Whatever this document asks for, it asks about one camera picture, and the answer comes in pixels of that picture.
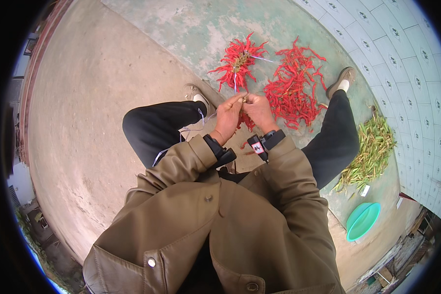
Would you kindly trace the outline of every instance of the black pants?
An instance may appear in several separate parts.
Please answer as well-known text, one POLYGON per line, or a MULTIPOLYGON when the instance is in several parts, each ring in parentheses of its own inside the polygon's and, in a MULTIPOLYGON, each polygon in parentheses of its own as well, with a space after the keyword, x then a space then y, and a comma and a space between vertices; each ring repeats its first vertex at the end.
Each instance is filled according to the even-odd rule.
MULTIPOLYGON (((206 116, 205 105, 193 101, 139 107, 124 116, 124 134, 146 168, 152 167, 160 151, 180 142, 179 129, 202 118, 198 109, 206 116)), ((333 94, 320 133, 302 151, 312 166, 319 189, 353 161, 359 151, 359 139, 345 91, 333 94)), ((234 175, 223 177, 238 182, 245 175, 241 174, 239 179, 234 175)))

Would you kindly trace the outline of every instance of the teal plastic basin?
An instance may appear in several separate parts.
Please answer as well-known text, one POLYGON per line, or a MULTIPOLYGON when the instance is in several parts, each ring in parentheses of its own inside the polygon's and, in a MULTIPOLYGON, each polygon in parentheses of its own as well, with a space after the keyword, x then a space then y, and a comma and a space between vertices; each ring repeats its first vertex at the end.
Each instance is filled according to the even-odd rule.
POLYGON ((348 231, 346 239, 352 242, 364 236, 374 226, 379 214, 379 203, 365 202, 359 204, 346 221, 346 230, 348 231))

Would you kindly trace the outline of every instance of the dirt ground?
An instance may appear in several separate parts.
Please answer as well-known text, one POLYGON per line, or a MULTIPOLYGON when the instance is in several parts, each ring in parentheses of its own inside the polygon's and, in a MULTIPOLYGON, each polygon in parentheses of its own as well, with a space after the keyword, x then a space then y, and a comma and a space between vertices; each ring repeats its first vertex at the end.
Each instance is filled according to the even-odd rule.
MULTIPOLYGON (((31 100, 29 157, 42 211, 77 261, 83 263, 136 184, 135 175, 145 171, 124 137, 123 116, 135 107, 184 100, 185 83, 198 85, 214 104, 222 102, 209 85, 98 0, 76 0, 62 18, 31 100)), ((229 141, 240 172, 262 162, 239 149, 248 136, 244 131, 229 141)), ((329 214, 345 289, 397 241, 418 206, 404 200, 359 243, 347 242, 329 214)))

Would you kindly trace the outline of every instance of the beige shoe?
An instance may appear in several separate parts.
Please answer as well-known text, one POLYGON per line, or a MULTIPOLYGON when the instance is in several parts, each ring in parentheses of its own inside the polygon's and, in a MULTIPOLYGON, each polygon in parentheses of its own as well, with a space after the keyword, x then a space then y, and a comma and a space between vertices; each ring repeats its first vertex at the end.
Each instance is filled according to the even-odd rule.
POLYGON ((206 117, 210 117, 213 113, 216 112, 216 109, 209 100, 203 95, 203 93, 199 90, 199 88, 193 84, 186 84, 183 86, 183 95, 187 100, 201 101, 206 105, 207 114, 206 117))
POLYGON ((330 85, 327 91, 325 91, 328 99, 331 99, 333 97, 333 94, 336 92, 336 90, 338 90, 338 86, 340 85, 342 80, 347 79, 349 81, 349 86, 351 86, 354 83, 355 78, 356 70, 351 66, 345 67, 338 76, 337 81, 334 84, 330 85))

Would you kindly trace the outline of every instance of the hand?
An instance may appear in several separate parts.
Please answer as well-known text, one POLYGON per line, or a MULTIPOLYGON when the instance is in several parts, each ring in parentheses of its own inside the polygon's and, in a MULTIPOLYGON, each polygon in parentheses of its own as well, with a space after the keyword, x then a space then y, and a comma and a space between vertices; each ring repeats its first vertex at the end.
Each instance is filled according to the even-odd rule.
POLYGON ((243 104, 242 108, 264 134, 272 130, 279 131, 279 127, 271 114, 270 103, 266 97, 248 94, 247 101, 243 104))
POLYGON ((211 138, 216 139, 221 146, 227 143, 237 128, 238 115, 246 95, 247 92, 238 93, 224 101, 217 108, 216 127, 209 135, 211 138))

